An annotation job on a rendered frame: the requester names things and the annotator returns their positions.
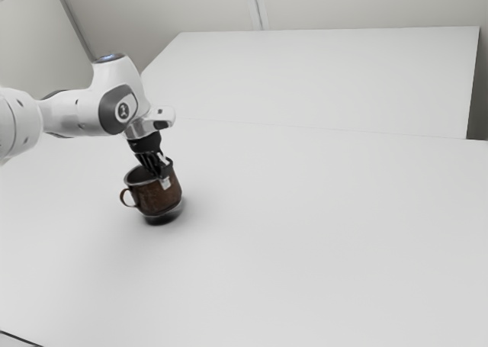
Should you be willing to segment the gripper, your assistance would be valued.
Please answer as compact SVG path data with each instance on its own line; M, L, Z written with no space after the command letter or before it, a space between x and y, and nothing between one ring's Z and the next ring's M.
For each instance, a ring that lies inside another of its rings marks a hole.
M153 132L148 136L128 140L127 143L139 162L155 162L154 171L163 189L169 189L173 169L173 161L165 156L160 148L162 137L160 132Z

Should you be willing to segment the rusty brown metal mug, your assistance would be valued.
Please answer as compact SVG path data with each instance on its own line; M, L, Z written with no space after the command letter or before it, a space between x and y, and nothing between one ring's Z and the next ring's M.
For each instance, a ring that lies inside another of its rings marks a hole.
M160 179L138 165L125 175L124 184L120 202L125 207L136 208L145 217L162 216L182 199L182 189L172 166L168 175Z

